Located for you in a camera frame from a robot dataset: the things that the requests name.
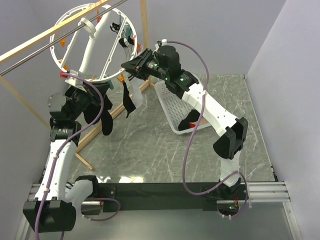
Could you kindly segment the white round clip hanger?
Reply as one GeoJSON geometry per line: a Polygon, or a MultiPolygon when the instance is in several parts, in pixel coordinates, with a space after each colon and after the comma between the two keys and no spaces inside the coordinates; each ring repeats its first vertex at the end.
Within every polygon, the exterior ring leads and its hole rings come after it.
{"type": "MultiPolygon", "coordinates": [[[[98,8],[97,15],[99,21],[90,21],[88,16],[82,17],[78,25],[84,25],[83,28],[76,30],[72,36],[63,34],[62,39],[49,49],[61,71],[76,71],[93,84],[109,82],[123,74],[124,69],[117,63],[118,58],[126,58],[119,44],[120,38],[131,37],[134,40],[130,60],[143,51],[134,24],[121,10],[105,4],[98,8]],[[65,52],[56,54],[56,45],[65,52]]],[[[51,35],[49,42],[58,38],[57,33],[51,35]]]]}

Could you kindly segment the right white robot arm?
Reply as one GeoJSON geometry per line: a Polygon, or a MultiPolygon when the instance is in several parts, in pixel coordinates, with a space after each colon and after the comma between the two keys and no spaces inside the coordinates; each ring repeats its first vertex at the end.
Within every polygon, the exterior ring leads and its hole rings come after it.
{"type": "Polygon", "coordinates": [[[219,189],[222,198],[232,199],[244,180],[239,161],[247,136],[247,119],[237,118],[228,112],[210,96],[192,73],[182,69],[180,56],[171,45],[161,46],[156,51],[147,48],[140,55],[122,63],[121,67],[141,80],[149,76],[163,80],[171,93],[191,105],[200,113],[200,118],[210,123],[219,136],[213,149],[221,158],[221,174],[219,183],[203,191],[203,194],[219,189]]]}

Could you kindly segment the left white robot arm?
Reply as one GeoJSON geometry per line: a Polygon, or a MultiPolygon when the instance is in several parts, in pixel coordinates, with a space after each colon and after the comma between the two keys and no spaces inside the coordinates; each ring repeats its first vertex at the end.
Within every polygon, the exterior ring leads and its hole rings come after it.
{"type": "Polygon", "coordinates": [[[109,113],[112,103],[106,95],[109,87],[109,83],[86,85],[83,89],[71,86],[64,94],[49,97],[51,130],[46,170],[34,199],[25,202],[22,209],[36,233],[71,231],[82,202],[99,197],[100,188],[94,175],[78,177],[71,189],[66,185],[82,128],[77,118],[83,115],[87,124],[102,121],[107,124],[107,132],[112,131],[109,113]]]}

